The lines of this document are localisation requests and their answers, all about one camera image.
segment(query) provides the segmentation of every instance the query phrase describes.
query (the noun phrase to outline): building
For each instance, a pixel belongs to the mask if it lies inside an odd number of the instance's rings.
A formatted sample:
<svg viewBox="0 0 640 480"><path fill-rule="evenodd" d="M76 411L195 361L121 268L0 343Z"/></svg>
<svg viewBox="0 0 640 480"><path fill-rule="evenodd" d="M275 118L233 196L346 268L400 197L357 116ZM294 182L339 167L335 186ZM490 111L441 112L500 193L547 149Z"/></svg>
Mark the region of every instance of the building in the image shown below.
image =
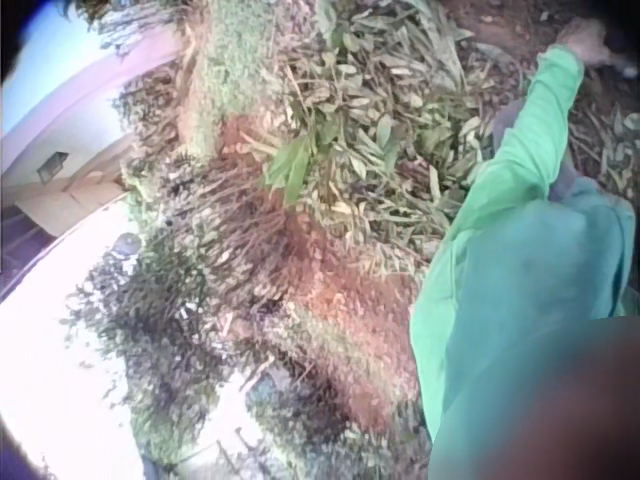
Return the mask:
<svg viewBox="0 0 640 480"><path fill-rule="evenodd" d="M178 45L166 27L118 56L54 3L30 23L2 85L0 290L56 238L124 193L119 162L131 153L132 137L112 100L126 82L173 60Z"/></svg>

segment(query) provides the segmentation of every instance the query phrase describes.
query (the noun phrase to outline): wall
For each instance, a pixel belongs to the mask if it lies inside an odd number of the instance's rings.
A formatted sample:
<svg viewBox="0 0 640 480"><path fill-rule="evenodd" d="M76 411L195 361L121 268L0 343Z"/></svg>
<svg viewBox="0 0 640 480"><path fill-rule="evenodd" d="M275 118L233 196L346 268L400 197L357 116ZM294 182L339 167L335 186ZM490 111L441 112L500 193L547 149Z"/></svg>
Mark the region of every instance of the wall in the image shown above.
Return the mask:
<svg viewBox="0 0 640 480"><path fill-rule="evenodd" d="M16 206L49 235L60 237L123 193L120 186L106 182L25 198Z"/></svg>
<svg viewBox="0 0 640 480"><path fill-rule="evenodd" d="M111 102L118 90L111 90L93 99L74 112L48 135L27 147L20 162L4 173L3 188L41 183L38 168L56 151L68 152L64 167L54 178L69 178L100 151L119 140L125 131Z"/></svg>
<svg viewBox="0 0 640 480"><path fill-rule="evenodd" d="M113 52L100 48L100 36L73 10L66 19L53 3L41 9L25 34L16 69L2 85L3 136L58 86Z"/></svg>

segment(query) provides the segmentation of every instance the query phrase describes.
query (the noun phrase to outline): bamboo leaf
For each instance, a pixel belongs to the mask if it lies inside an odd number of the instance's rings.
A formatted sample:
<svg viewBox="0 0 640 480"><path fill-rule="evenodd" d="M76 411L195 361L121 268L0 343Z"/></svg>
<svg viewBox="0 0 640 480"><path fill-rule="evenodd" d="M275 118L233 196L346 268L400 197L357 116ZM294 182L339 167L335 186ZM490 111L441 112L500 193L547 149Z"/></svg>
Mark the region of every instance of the bamboo leaf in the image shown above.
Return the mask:
<svg viewBox="0 0 640 480"><path fill-rule="evenodd" d="M311 159L311 145L309 143L309 137L304 136L302 143L297 151L297 155L294 158L293 165L291 167L291 173L287 180L287 186L284 190L284 203L286 206L295 205L304 186L304 179L307 175L307 168Z"/></svg>
<svg viewBox="0 0 640 480"><path fill-rule="evenodd" d="M393 119L388 114L384 114L380 117L376 131L376 142L383 150L385 145L389 142L389 138L391 138L391 127L393 127Z"/></svg>
<svg viewBox="0 0 640 480"><path fill-rule="evenodd" d="M278 177L287 176L287 173L296 161L296 158L300 153L300 149L303 147L305 142L306 135L301 135L278 150L278 153L273 157L271 166L265 175L267 185L274 184L278 180Z"/></svg>
<svg viewBox="0 0 640 480"><path fill-rule="evenodd" d="M367 135L364 130L358 129L358 138L362 143L365 144L365 146L369 150L371 150L371 152L375 153L379 157L382 157L383 155L382 149L376 144L376 142L374 142L373 140L371 140L371 138L369 138L369 135Z"/></svg>
<svg viewBox="0 0 640 480"><path fill-rule="evenodd" d="M438 171L433 165L429 165L429 188L431 189L434 202L440 200L442 196L440 193L440 180L438 178Z"/></svg>
<svg viewBox="0 0 640 480"><path fill-rule="evenodd" d="M355 37L355 35L352 35L349 32L344 33L344 35L342 36L342 42L344 43L344 46L347 47L347 50L349 50L351 53L356 53L358 50L360 50L358 39Z"/></svg>
<svg viewBox="0 0 640 480"><path fill-rule="evenodd" d="M640 113L630 113L627 118L624 119L624 126L629 130L640 130Z"/></svg>
<svg viewBox="0 0 640 480"><path fill-rule="evenodd" d="M322 36L325 40L329 39L338 21L331 0L316 0L316 21Z"/></svg>
<svg viewBox="0 0 640 480"><path fill-rule="evenodd" d="M359 158L356 158L354 155L349 155L349 159L351 160L351 165L353 165L353 169L356 171L358 176L363 180L366 180L367 166L364 164L364 162Z"/></svg>

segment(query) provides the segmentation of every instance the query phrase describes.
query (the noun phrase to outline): green leaf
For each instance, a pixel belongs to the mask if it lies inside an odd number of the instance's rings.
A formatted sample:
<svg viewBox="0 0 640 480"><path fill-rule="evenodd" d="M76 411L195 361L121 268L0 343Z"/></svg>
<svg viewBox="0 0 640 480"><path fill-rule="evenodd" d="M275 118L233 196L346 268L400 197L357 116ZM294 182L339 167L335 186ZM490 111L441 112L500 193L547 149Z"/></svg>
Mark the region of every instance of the green leaf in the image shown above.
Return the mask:
<svg viewBox="0 0 640 480"><path fill-rule="evenodd" d="M398 161L398 153L400 152L400 142L395 139L391 139L387 143L384 149L384 166L387 172L391 173L396 168L396 162Z"/></svg>
<svg viewBox="0 0 640 480"><path fill-rule="evenodd" d="M352 53L356 53L358 50L360 50L358 39L355 37L355 35L352 35L349 32L345 32L345 34L342 36L342 42L344 43L344 46L347 47L347 50Z"/></svg>
<svg viewBox="0 0 640 480"><path fill-rule="evenodd" d="M369 138L369 135L367 135L365 131L362 130L361 128L358 129L358 139L362 143L364 143L364 145L367 147L368 150L378 155L379 157L382 157L383 155L382 149L373 140L371 140L371 138Z"/></svg>
<svg viewBox="0 0 640 480"><path fill-rule="evenodd" d="M287 173L294 165L294 162L306 140L307 136L301 135L288 145L285 145L278 150L278 153L273 157L269 170L267 170L267 174L265 175L267 185L273 185L278 180L278 177L287 176Z"/></svg>
<svg viewBox="0 0 640 480"><path fill-rule="evenodd" d="M325 40L329 39L338 21L338 16L336 15L331 0L316 1L316 21L318 22L318 29L322 36Z"/></svg>
<svg viewBox="0 0 640 480"><path fill-rule="evenodd" d="M320 145L329 145L338 136L340 124L335 116L327 116L327 120L318 131L318 140Z"/></svg>
<svg viewBox="0 0 640 480"><path fill-rule="evenodd" d="M309 166L309 160L311 159L311 145L308 136L299 137L302 139L302 144L297 151L297 155L294 159L293 166L291 167L291 173L287 180L287 186L284 190L284 203L286 206L295 205L304 186L304 179L307 175L307 167Z"/></svg>
<svg viewBox="0 0 640 480"><path fill-rule="evenodd" d="M353 165L353 169L356 171L358 176L363 180L366 180L367 166L364 164L364 162L359 158L356 158L354 155L349 155L349 159L351 160L351 165Z"/></svg>
<svg viewBox="0 0 640 480"><path fill-rule="evenodd" d="M338 65L338 70L340 70L342 73L350 75L358 73L358 70L353 65Z"/></svg>
<svg viewBox="0 0 640 480"><path fill-rule="evenodd" d="M378 129L376 131L376 141L382 149L384 149L385 145L389 142L389 138L391 138L391 127L393 127L393 119L389 115L384 114L378 121Z"/></svg>
<svg viewBox="0 0 640 480"><path fill-rule="evenodd" d="M627 118L624 119L624 126L629 130L640 130L640 113L630 113Z"/></svg>

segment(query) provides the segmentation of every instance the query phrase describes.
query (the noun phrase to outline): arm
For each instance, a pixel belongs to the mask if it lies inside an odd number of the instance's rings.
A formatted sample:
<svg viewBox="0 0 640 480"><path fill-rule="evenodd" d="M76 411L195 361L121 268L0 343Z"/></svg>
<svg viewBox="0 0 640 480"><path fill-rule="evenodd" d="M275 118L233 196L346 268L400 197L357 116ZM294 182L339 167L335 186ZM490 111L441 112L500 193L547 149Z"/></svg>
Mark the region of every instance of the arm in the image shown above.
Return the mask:
<svg viewBox="0 0 640 480"><path fill-rule="evenodd" d="M551 47L541 56L515 126L507 130L495 158L478 175L450 239L548 196L567 148L569 109L583 75L582 63L565 47Z"/></svg>

